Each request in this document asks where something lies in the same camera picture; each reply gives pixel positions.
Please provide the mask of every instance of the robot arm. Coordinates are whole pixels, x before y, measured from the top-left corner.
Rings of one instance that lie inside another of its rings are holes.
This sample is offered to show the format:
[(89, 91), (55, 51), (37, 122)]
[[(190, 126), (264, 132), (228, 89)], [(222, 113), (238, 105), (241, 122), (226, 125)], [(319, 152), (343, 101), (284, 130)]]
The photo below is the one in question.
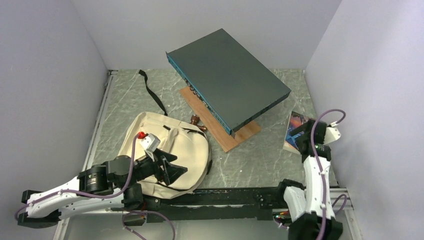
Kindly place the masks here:
[[(324, 239), (338, 239), (343, 231), (343, 225), (335, 220), (329, 185), (324, 186), (322, 181), (322, 175), (324, 175), (325, 182), (329, 182), (331, 164), (331, 149), (326, 144), (338, 140), (341, 134), (337, 128), (327, 126), (325, 122), (319, 122), (314, 135), (315, 146), (312, 146), (310, 137), (314, 122), (314, 120), (309, 120), (291, 132), (292, 135), (295, 135), (304, 131), (304, 134), (296, 139), (296, 144), (302, 155), (306, 189), (299, 182), (287, 179), (283, 181), (283, 198), (287, 203), (292, 221), (288, 230), (290, 240), (316, 239), (322, 218), (327, 219)], [(322, 172), (312, 148), (317, 151)], [(325, 205), (323, 204), (324, 189), (326, 191)]]
[[(18, 225), (36, 229), (47, 228), (56, 225), (59, 220), (98, 209), (133, 210), (143, 203), (143, 191), (138, 181), (155, 176), (158, 182), (170, 185), (187, 172), (185, 167), (170, 164), (177, 159), (175, 155), (157, 149), (160, 140), (155, 135), (143, 133), (140, 143), (147, 157), (133, 163), (131, 174), (129, 169), (132, 159), (121, 155), (102, 164), (93, 165), (69, 182), (51, 190), (24, 191), (22, 203), (27, 206), (25, 211), (18, 215)], [(128, 177), (129, 185), (123, 194), (118, 194), (124, 188)]]

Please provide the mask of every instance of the book cover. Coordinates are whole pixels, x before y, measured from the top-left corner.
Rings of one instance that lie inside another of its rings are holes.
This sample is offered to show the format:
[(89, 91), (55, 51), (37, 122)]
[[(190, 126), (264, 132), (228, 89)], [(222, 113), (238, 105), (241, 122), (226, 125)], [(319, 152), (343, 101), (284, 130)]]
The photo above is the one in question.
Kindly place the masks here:
[(298, 150), (299, 149), (298, 146), (296, 146), (296, 138), (304, 134), (304, 132), (302, 131), (294, 136), (290, 135), (290, 132), (293, 131), (295, 128), (300, 127), (302, 124), (306, 123), (309, 119), (310, 119), (309, 117), (304, 116), (295, 111), (291, 112), (290, 118), (288, 120), (288, 127), (287, 127), (287, 132), (285, 135), (283, 149), (295, 154), (299, 154), (299, 155), (301, 154)]

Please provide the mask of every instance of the cable connector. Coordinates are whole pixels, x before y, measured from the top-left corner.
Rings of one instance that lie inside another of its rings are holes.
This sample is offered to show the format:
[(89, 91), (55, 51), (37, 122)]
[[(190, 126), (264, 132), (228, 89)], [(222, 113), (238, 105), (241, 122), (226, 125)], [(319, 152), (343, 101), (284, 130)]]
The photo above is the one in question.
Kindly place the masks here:
[(339, 125), (337, 123), (337, 121), (333, 121), (332, 123), (330, 123), (330, 127), (334, 128), (335, 126)]
[(281, 222), (279, 223), (278, 228), (279, 228), (279, 229), (280, 229), (280, 228), (284, 228), (284, 229), (286, 229), (286, 230), (289, 230), (289, 227), (288, 227), (288, 226), (284, 226)]
[(133, 232), (134, 232), (134, 230), (132, 230), (131, 228), (129, 228), (129, 227), (127, 227), (127, 226), (124, 226), (124, 227), (122, 228), (122, 230), (128, 230), (128, 231), (130, 231), (131, 233), (133, 233)]

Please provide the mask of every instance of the wooden board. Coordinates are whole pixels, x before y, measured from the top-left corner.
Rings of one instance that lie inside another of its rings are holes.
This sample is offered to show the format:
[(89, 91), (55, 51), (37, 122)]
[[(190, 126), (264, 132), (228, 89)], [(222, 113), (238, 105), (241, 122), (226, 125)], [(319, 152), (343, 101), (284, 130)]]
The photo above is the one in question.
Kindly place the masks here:
[(193, 94), (188, 86), (180, 89), (179, 92), (196, 115), (200, 117), (200, 121), (207, 127), (207, 130), (212, 134), (226, 153), (261, 131), (261, 126), (259, 126), (255, 121), (251, 121), (235, 132), (235, 138), (233, 138), (227, 134), (221, 124), (205, 107), (202, 101)]

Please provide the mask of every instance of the white wall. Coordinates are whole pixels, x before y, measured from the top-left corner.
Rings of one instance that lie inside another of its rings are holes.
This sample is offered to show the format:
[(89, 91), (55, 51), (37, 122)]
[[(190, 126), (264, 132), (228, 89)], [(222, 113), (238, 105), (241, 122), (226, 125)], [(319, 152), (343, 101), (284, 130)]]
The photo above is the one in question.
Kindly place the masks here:
[(366, 240), (423, 239), (423, 36), (421, 0), (343, 0), (306, 68), (317, 112), (347, 112), (332, 162)]
[(69, 0), (1, 1), (0, 23), (0, 239), (48, 240), (13, 214), (81, 170), (107, 69)]
[(170, 68), (173, 51), (224, 28), (265, 66), (302, 68), (341, 0), (72, 0), (109, 69)]

